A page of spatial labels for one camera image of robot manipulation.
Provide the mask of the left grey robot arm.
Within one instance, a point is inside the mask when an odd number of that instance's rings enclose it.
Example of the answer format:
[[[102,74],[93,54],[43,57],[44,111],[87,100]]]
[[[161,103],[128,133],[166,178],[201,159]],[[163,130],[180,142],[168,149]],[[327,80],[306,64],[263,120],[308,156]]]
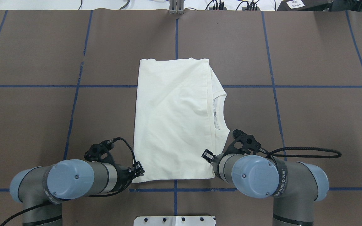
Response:
[[[12,179],[9,192],[24,209],[2,225],[22,215],[23,226],[62,226],[62,203],[83,196],[114,196],[144,173],[140,162],[129,168],[77,159],[21,171]]]

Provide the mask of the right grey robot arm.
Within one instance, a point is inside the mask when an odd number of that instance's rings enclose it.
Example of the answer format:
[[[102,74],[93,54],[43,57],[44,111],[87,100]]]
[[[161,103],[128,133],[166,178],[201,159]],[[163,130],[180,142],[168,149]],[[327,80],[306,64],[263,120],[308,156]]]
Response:
[[[320,167],[240,153],[205,150],[215,176],[252,198],[273,198],[274,226],[313,226],[314,204],[325,199],[329,180]]]

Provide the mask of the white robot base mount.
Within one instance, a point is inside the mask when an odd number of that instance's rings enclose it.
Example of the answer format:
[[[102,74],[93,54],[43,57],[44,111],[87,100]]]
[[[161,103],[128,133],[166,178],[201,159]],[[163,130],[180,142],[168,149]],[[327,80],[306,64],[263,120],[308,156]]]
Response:
[[[140,216],[134,226],[216,226],[215,216]]]

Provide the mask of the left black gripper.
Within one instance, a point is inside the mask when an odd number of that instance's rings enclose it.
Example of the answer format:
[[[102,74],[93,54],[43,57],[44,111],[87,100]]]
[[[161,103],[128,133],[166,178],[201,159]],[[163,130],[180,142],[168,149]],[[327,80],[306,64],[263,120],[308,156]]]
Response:
[[[130,185],[131,180],[140,176],[144,176],[145,170],[139,161],[133,163],[133,167],[127,167],[123,165],[116,165],[117,182],[115,184],[116,189],[123,189]]]

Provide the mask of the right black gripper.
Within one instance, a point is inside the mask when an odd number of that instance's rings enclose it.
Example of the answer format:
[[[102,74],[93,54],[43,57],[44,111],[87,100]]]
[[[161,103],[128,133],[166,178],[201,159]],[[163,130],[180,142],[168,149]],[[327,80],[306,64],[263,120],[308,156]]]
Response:
[[[224,166],[225,166],[224,153],[214,156],[210,150],[204,150],[201,157],[208,163],[211,163],[214,173],[224,173]]]

